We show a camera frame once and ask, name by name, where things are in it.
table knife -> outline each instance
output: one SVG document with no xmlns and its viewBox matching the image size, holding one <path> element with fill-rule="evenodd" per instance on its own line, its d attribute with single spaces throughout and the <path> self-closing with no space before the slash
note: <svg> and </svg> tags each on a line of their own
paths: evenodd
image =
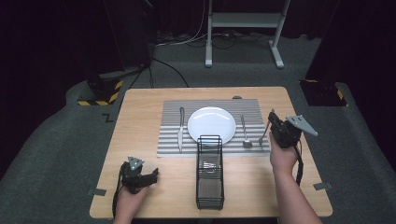
<svg viewBox="0 0 396 224">
<path fill-rule="evenodd" d="M 181 153 L 183 148 L 183 128 L 184 128 L 184 107 L 180 108 L 180 129 L 177 133 L 178 151 Z"/>
</svg>

striped placemat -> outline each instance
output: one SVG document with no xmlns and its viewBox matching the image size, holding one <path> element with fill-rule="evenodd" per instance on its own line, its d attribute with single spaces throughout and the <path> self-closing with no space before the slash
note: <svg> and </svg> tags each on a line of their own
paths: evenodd
<svg viewBox="0 0 396 224">
<path fill-rule="evenodd" d="M 183 149 L 179 152 L 177 144 L 177 132 L 180 128 L 180 107 L 184 107 L 184 132 Z M 189 118 L 196 110 L 216 106 L 227 110 L 235 119 L 236 131 L 233 138 L 223 144 L 224 157 L 247 157 L 268 156 L 270 147 L 267 136 L 259 145 L 259 138 L 264 133 L 264 122 L 257 99 L 232 99 L 232 100 L 193 100 L 193 101 L 164 101 L 163 118 L 161 121 L 160 137 L 158 141 L 158 157 L 195 157 L 197 143 L 193 140 L 187 125 Z M 242 143 L 245 139 L 240 114 L 244 114 L 247 128 L 247 138 L 252 142 L 252 148 L 244 148 Z"/>
</svg>

person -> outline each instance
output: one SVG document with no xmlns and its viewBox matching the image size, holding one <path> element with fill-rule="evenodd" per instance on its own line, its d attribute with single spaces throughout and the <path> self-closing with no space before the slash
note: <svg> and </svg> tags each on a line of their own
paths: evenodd
<svg viewBox="0 0 396 224">
<path fill-rule="evenodd" d="M 293 147 L 281 148 L 272 133 L 270 162 L 273 166 L 276 184 L 276 199 L 281 224 L 322 223 L 292 175 L 297 154 Z M 127 188 L 121 188 L 116 207 L 114 224 L 130 224 L 134 214 L 144 201 L 149 187 L 131 194 Z"/>
</svg>

person's left hand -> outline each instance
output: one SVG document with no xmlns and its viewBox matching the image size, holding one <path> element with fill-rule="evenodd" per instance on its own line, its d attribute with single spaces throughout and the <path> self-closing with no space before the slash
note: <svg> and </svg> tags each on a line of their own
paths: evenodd
<svg viewBox="0 0 396 224">
<path fill-rule="evenodd" d="M 116 218 L 114 223 L 130 224 L 140 205 L 144 201 L 149 187 L 142 188 L 137 194 L 132 194 L 127 188 L 121 188 L 117 200 Z"/>
</svg>

gray tape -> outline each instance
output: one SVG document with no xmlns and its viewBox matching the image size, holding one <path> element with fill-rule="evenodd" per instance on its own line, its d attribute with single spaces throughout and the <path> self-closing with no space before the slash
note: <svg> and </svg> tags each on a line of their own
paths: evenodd
<svg viewBox="0 0 396 224">
<path fill-rule="evenodd" d="M 332 189 L 332 184 L 331 183 L 318 183 L 314 184 L 315 190 L 320 190 L 320 189 Z"/>
<path fill-rule="evenodd" d="M 88 190 L 87 195 L 105 196 L 106 195 L 106 190 L 105 189 L 90 189 L 90 190 Z"/>
</svg>

